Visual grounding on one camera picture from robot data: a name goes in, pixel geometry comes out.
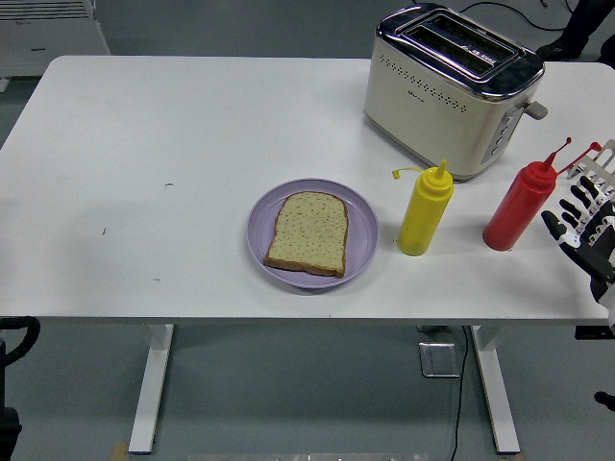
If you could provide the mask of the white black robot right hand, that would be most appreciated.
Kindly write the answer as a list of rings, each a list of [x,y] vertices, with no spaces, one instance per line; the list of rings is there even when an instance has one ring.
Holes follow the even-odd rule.
[[[590,291],[614,329],[614,190],[582,176],[570,187],[576,199],[559,201],[562,212],[541,218],[560,250],[590,277]]]

